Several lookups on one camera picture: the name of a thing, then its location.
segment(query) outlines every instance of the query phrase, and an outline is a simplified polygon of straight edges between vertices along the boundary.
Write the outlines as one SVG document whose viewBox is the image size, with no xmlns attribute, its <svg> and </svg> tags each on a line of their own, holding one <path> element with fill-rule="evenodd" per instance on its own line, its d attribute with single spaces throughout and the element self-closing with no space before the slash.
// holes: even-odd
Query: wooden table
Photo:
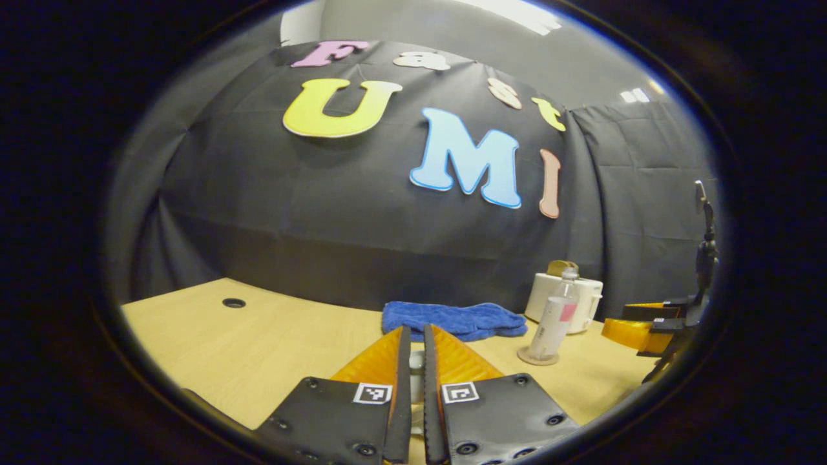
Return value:
<svg viewBox="0 0 827 465">
<path fill-rule="evenodd" d="M 240 309 L 222 301 L 238 298 Z M 254 429 L 305 376 L 327 378 L 382 336 L 381 312 L 297 299 L 228 278 L 123 306 L 144 349 L 182 388 Z M 640 386 L 653 360 L 600 336 L 594 322 L 567 336 L 560 362 L 548 367 L 517 358 L 537 328 L 520 338 L 469 343 L 510 375 L 531 374 L 578 423 L 607 411 Z M 423 350 L 414 343 L 412 351 Z M 412 438 L 410 463 L 424 463 L 422 440 Z"/>
</svg>

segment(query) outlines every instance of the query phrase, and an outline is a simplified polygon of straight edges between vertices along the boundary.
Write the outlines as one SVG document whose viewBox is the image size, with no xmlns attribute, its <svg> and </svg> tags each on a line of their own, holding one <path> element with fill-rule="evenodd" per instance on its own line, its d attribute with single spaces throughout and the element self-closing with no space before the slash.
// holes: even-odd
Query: round coaster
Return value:
<svg viewBox="0 0 827 465">
<path fill-rule="evenodd" d="M 536 358 L 531 358 L 528 355 L 528 348 L 527 347 L 519 349 L 517 351 L 517 357 L 519 357 L 520 360 L 522 360 L 523 362 L 531 363 L 532 365 L 540 365 L 540 366 L 554 365 L 555 363 L 557 363 L 558 360 L 560 360 L 560 356 L 556 353 L 554 355 L 552 355 L 551 358 L 548 358 L 547 360 L 538 360 Z"/>
</svg>

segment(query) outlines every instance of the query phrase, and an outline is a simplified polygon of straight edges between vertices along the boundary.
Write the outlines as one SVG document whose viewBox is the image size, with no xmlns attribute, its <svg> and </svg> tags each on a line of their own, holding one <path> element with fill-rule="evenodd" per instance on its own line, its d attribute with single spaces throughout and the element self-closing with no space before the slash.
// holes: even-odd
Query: blue towel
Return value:
<svg viewBox="0 0 827 465">
<path fill-rule="evenodd" d="M 522 336 L 528 331 L 523 315 L 511 313 L 497 304 L 451 307 L 388 302 L 382 310 L 382 333 L 385 334 L 399 326 L 409 326 L 411 340 L 421 343 L 426 324 L 435 324 L 464 342 L 478 341 L 495 335 Z"/>
</svg>

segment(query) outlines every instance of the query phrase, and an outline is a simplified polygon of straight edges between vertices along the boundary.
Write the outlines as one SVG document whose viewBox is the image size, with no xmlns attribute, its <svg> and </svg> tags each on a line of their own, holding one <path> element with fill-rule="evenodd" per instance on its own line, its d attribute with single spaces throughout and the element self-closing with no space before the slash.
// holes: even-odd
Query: white label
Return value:
<svg viewBox="0 0 827 465">
<path fill-rule="evenodd" d="M 442 385 L 442 403 L 453 404 L 454 402 L 471 402 L 477 400 L 480 395 L 476 393 L 476 387 L 472 382 L 458 382 Z"/>
<path fill-rule="evenodd" d="M 390 400 L 390 395 L 393 392 L 394 387 L 391 385 L 361 382 L 359 388 L 356 389 L 356 395 L 353 396 L 353 402 L 356 404 L 382 405 Z"/>
</svg>

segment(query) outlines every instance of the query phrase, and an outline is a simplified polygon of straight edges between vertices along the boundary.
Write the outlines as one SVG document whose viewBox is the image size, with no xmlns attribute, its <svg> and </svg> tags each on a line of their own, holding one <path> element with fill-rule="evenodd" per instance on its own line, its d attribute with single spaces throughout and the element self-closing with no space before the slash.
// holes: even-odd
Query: white container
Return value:
<svg viewBox="0 0 827 465">
<path fill-rule="evenodd" d="M 560 276 L 551 276 L 545 273 L 534 275 L 534 285 L 531 288 L 531 295 L 528 297 L 528 304 L 525 307 L 526 318 L 539 322 L 546 309 L 548 296 L 552 295 L 560 285 Z M 603 297 L 603 282 L 578 278 L 574 281 L 577 285 L 577 292 L 580 294 L 580 301 L 574 316 L 571 317 L 571 326 L 568 333 L 582 333 L 589 328 L 591 320 L 597 312 L 597 304 Z"/>
</svg>

